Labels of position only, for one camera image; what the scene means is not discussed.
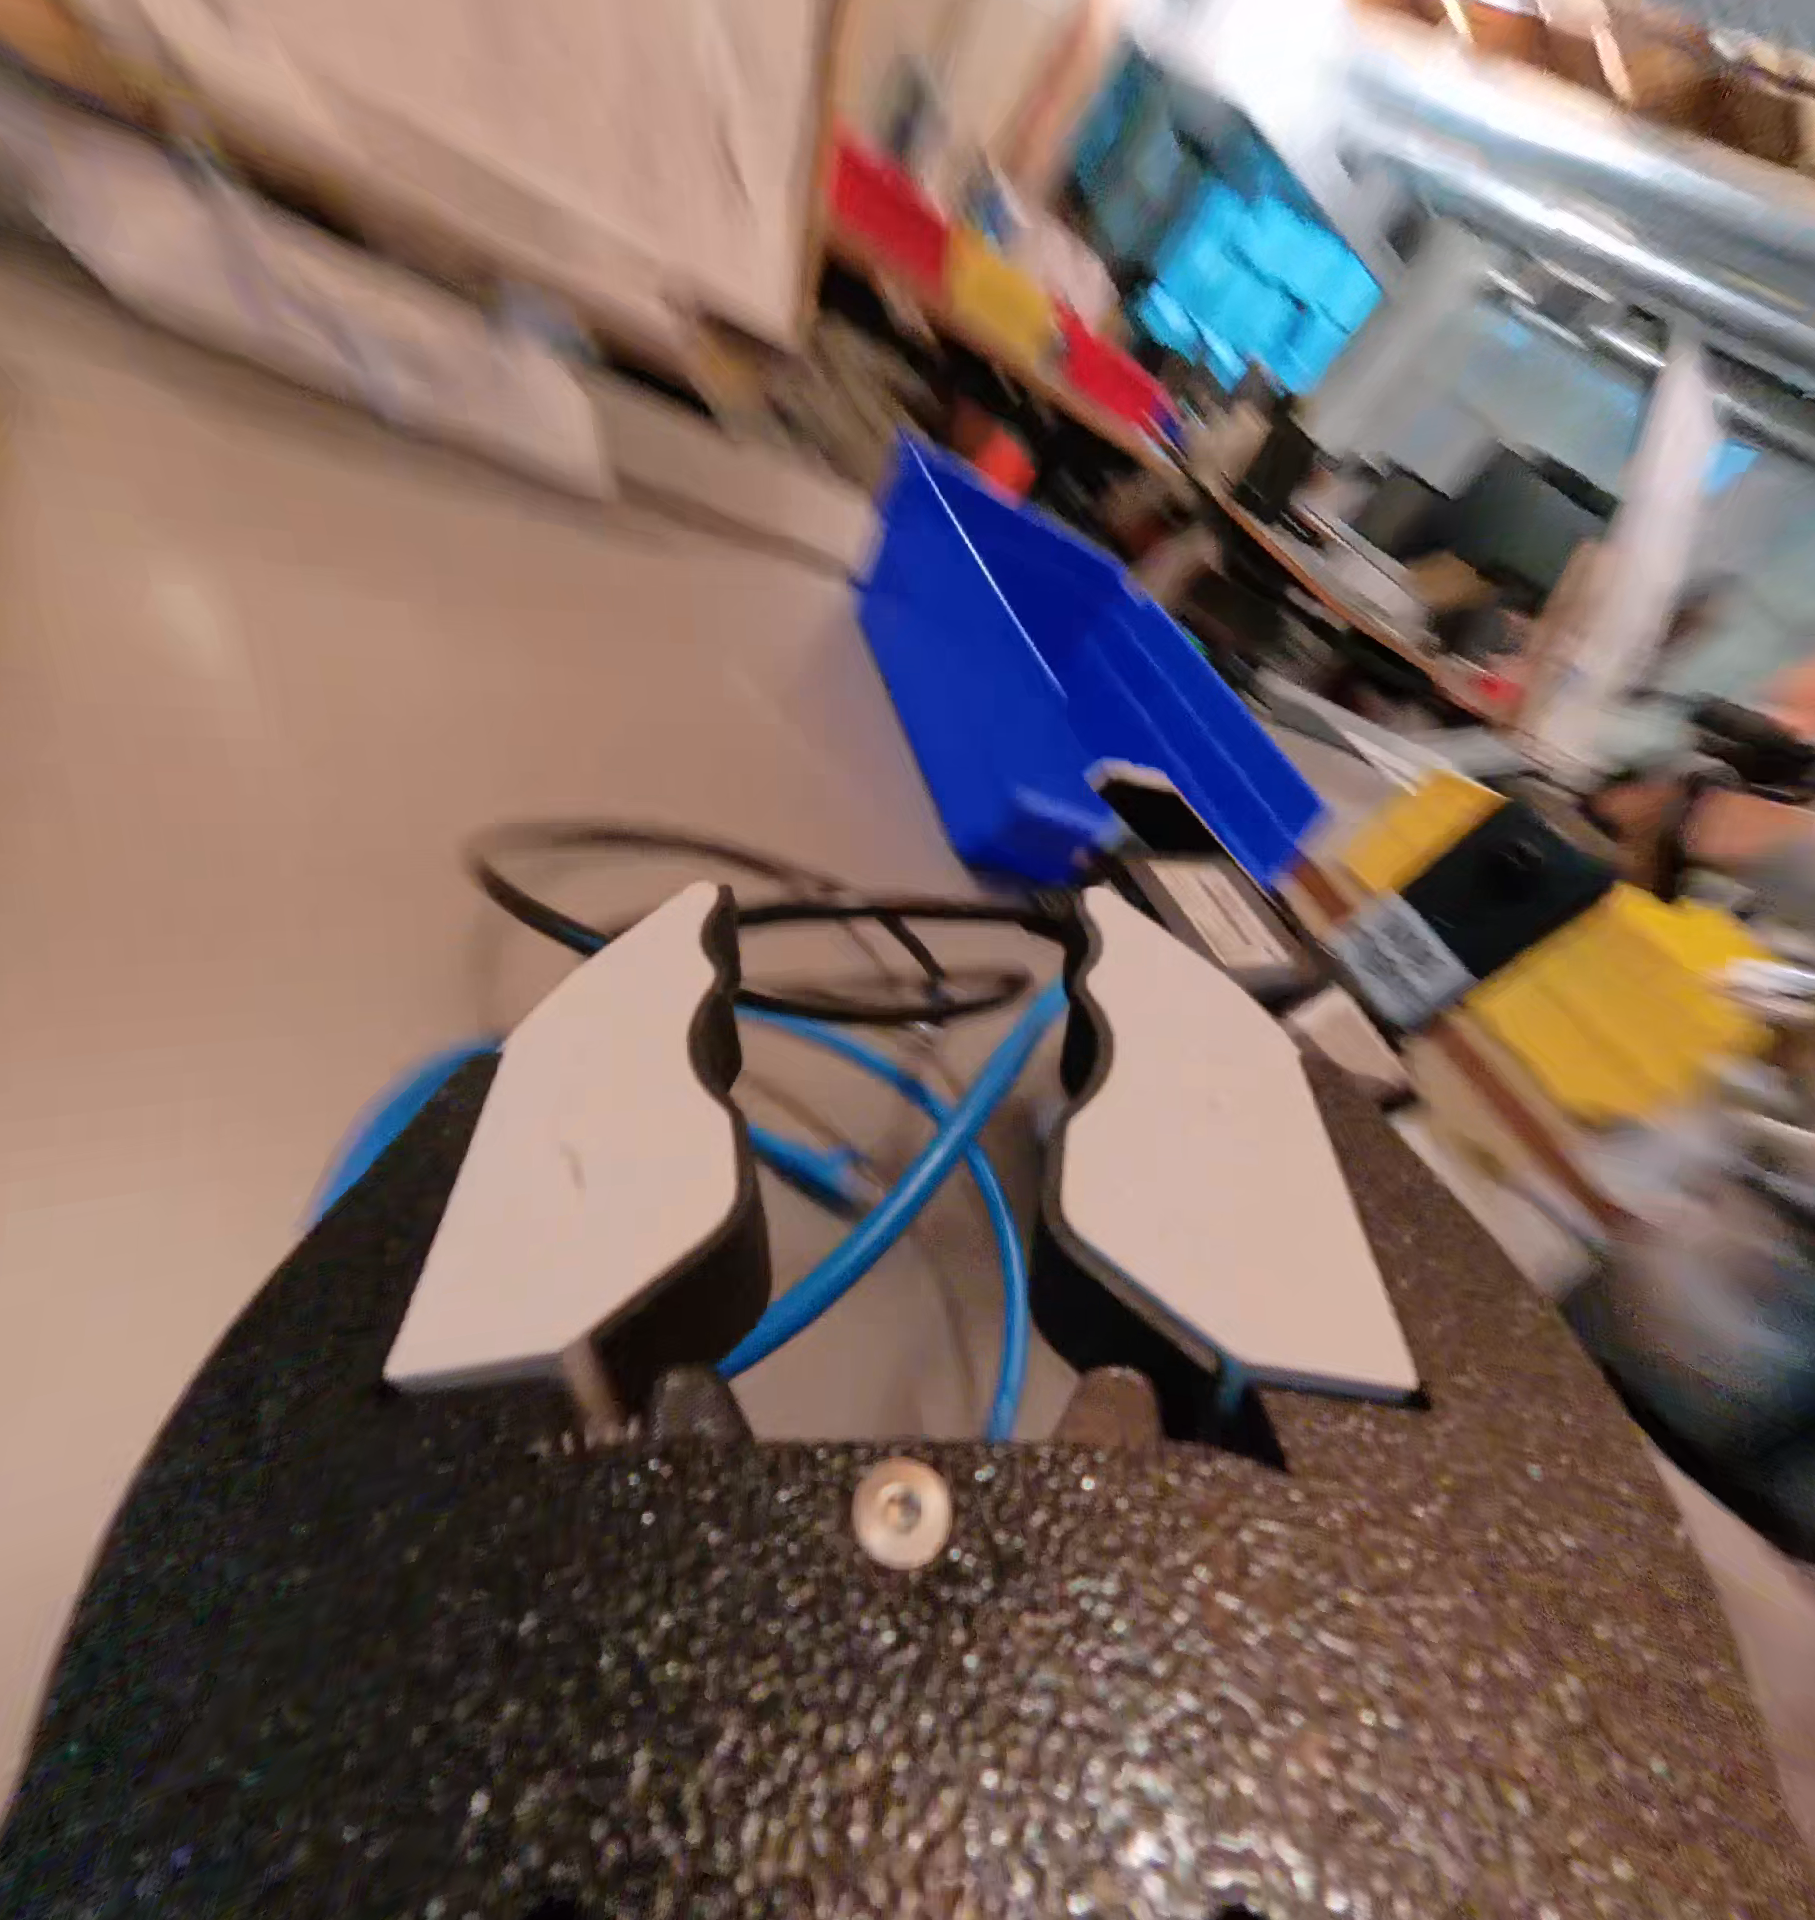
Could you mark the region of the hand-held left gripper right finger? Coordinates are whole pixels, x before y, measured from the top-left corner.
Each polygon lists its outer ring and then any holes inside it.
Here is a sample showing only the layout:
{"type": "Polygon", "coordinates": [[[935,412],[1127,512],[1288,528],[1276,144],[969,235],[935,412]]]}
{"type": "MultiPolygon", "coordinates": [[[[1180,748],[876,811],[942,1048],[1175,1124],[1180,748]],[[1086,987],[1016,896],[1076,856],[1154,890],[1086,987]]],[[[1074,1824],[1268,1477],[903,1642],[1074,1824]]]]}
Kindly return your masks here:
{"type": "Polygon", "coordinates": [[[1114,890],[1063,937],[1063,1111],[1030,1315],[1084,1370],[1210,1406],[1276,1386],[1419,1406],[1419,1369],[1283,1021],[1114,890]]]}

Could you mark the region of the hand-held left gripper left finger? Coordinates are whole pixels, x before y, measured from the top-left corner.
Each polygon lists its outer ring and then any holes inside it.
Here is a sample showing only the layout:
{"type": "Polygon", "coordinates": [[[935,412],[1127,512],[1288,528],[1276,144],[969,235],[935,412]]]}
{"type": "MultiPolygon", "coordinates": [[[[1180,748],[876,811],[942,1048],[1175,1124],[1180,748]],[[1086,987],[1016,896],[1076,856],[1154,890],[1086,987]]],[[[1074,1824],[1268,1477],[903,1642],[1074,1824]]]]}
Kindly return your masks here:
{"type": "Polygon", "coordinates": [[[408,1396],[563,1386],[593,1434],[712,1370],[772,1303],[735,1082],[736,915],[686,885],[498,1048],[383,1357],[408,1396]]]}

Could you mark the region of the black ethernet splitter box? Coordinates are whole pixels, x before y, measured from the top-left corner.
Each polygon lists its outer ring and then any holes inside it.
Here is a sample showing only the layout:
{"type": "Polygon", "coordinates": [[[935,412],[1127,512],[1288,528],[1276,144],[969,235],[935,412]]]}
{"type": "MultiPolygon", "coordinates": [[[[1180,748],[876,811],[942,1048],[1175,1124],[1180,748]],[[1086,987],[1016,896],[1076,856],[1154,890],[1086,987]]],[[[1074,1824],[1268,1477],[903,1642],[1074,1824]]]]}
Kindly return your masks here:
{"type": "Polygon", "coordinates": [[[1273,905],[1203,811],[1114,811],[1099,875],[1180,947],[1215,962],[1268,1013],[1332,987],[1322,947],[1273,905]]]}

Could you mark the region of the blue plastic bin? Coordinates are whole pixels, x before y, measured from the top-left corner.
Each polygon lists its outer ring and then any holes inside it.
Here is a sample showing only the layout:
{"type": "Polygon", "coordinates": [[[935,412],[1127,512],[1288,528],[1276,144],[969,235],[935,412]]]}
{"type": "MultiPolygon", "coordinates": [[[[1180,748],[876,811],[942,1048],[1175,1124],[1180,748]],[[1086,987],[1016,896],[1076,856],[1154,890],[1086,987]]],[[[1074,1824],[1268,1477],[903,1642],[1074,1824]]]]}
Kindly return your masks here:
{"type": "Polygon", "coordinates": [[[1056,890],[1116,835],[1099,763],[1164,771],[1283,879],[1327,809],[1185,631],[1116,561],[891,441],[856,622],[954,851],[1056,890]]]}

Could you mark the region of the row of red yellow bins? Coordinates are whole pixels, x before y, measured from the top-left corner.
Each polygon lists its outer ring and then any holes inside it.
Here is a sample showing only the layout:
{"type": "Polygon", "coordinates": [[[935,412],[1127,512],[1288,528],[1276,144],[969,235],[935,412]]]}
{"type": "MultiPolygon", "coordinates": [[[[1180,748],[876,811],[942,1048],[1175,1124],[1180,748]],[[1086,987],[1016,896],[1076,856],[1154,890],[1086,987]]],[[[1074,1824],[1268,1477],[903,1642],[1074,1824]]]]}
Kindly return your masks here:
{"type": "Polygon", "coordinates": [[[988,359],[1116,455],[1154,471],[1173,459],[1173,401],[1155,374],[846,132],[834,132],[829,148],[824,245],[837,270],[897,296],[920,329],[988,359]]]}

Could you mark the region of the blue lit monitor screens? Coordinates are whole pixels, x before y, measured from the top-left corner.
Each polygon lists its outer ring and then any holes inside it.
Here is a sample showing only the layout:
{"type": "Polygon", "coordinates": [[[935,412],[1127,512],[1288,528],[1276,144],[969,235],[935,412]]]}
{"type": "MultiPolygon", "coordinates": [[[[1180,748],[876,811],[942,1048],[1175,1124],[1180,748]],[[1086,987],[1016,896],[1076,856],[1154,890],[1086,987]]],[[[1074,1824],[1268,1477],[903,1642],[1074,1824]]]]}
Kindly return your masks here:
{"type": "Polygon", "coordinates": [[[1086,106],[1065,207],[1147,371],[1309,395],[1380,298],[1273,139],[1136,45],[1086,106]]]}

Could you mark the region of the silver ventilation duct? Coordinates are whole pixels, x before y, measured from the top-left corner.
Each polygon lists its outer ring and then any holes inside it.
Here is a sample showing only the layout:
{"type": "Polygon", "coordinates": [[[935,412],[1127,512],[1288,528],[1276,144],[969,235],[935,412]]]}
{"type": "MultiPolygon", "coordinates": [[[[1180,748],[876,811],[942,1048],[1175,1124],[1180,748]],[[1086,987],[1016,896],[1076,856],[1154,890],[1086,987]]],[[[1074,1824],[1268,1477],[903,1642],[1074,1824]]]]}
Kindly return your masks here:
{"type": "Polygon", "coordinates": [[[1815,333],[1809,174],[1410,26],[1359,28],[1343,81],[1350,137],[1435,207],[1554,235],[1722,329],[1815,333]]]}

